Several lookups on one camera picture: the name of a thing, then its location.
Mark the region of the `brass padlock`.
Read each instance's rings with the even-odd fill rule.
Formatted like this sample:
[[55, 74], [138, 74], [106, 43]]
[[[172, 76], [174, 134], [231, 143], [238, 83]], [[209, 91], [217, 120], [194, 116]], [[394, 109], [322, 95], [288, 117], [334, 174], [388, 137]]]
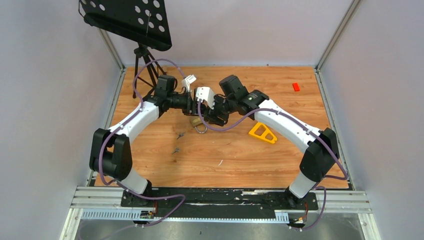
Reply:
[[191, 116], [190, 124], [199, 134], [204, 134], [208, 131], [208, 128], [203, 124], [199, 116]]

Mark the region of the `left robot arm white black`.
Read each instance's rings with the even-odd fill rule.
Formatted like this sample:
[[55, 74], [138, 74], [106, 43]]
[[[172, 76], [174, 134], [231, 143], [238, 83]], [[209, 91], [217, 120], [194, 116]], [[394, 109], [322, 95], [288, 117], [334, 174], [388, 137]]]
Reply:
[[134, 200], [140, 206], [149, 206], [153, 193], [147, 189], [149, 181], [133, 167], [131, 143], [151, 123], [170, 108], [181, 109], [185, 115], [192, 113], [190, 84], [196, 80], [189, 75], [182, 80], [183, 92], [174, 90], [176, 78], [161, 75], [154, 94], [150, 94], [132, 113], [109, 129], [97, 129], [93, 134], [89, 168], [114, 178], [134, 192]]

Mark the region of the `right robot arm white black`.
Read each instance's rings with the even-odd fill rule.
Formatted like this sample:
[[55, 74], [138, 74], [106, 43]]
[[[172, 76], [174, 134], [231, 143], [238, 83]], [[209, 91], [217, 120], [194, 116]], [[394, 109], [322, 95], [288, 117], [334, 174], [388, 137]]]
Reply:
[[219, 86], [222, 94], [206, 86], [195, 91], [197, 112], [203, 122], [211, 123], [213, 117], [226, 118], [237, 112], [243, 119], [251, 118], [272, 128], [303, 154], [299, 173], [285, 195], [286, 204], [298, 209], [305, 203], [310, 190], [328, 176], [333, 165], [341, 164], [336, 133], [330, 128], [321, 130], [299, 120], [260, 90], [248, 91], [235, 75], [221, 80]]

